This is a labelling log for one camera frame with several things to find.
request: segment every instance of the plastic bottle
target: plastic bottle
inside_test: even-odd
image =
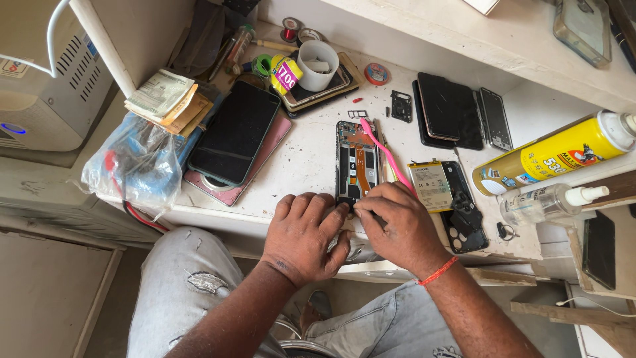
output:
[[[605,186],[572,189],[570,185],[559,183],[503,199],[499,212],[509,224],[524,226],[573,217],[581,213],[582,205],[608,194],[609,189]]]
[[[488,196],[534,184],[631,152],[636,116],[601,111],[512,150],[473,171]]]
[[[230,70],[234,65],[240,65],[240,60],[245,54],[245,50],[247,46],[249,46],[252,39],[256,37],[256,31],[250,24],[244,24],[238,28],[236,35],[234,38],[237,39],[232,51],[228,55],[228,58],[225,60],[225,67]]]

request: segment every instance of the ripped jeans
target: ripped jeans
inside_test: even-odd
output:
[[[196,227],[180,227],[163,235],[141,269],[128,358],[163,357],[244,278],[221,240]],[[313,323],[307,340],[342,358],[460,357],[431,297],[413,282],[360,310]],[[287,357],[271,335],[254,356]]]

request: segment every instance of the copper wire spool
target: copper wire spool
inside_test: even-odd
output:
[[[300,29],[300,22],[293,17],[282,19],[284,29],[280,32],[280,38],[285,42],[296,42],[298,39],[297,31]]]

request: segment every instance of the hand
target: hand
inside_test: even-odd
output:
[[[349,212],[349,205],[342,203],[323,220],[327,208],[334,204],[329,194],[306,192],[283,197],[267,231],[261,262],[280,271],[297,289],[334,277],[351,250],[351,233],[345,230],[327,253]]]
[[[382,217],[382,228],[371,211]],[[431,216],[400,182],[385,182],[354,204],[373,250],[421,280],[439,269],[452,255],[439,241]]]

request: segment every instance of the orange thread bracelet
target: orange thread bracelet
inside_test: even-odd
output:
[[[415,283],[417,283],[420,286],[424,286],[424,288],[426,289],[426,292],[428,292],[429,289],[426,288],[426,285],[431,283],[433,280],[435,280],[436,278],[440,277],[444,272],[446,272],[446,270],[448,270],[448,268],[450,268],[450,266],[452,266],[452,264],[455,263],[455,261],[457,261],[457,259],[459,259],[459,256],[453,256],[450,260],[448,260],[444,265],[442,265],[442,267],[439,268],[439,270],[435,271],[431,276],[429,276],[426,280],[424,281],[420,281],[420,280],[413,280],[415,281]]]

